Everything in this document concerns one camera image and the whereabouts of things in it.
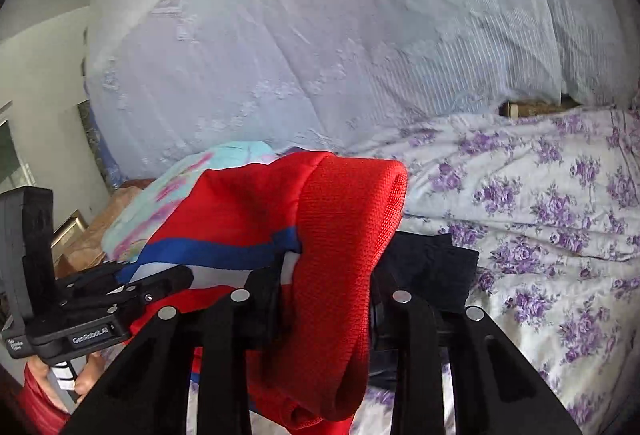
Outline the left hand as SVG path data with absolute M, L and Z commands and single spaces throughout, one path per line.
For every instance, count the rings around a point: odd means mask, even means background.
M 34 378 L 37 389 L 47 397 L 47 401 L 56 409 L 64 413 L 70 413 L 70 409 L 67 407 L 70 396 L 65 391 L 59 391 L 53 385 L 50 380 L 52 371 L 47 363 L 44 363 L 38 356 L 32 356 L 27 359 L 26 369 Z M 78 403 L 96 385 L 104 370 L 105 359 L 99 351 L 95 351 L 86 357 L 85 366 L 75 379 L 74 392 L 78 395 Z

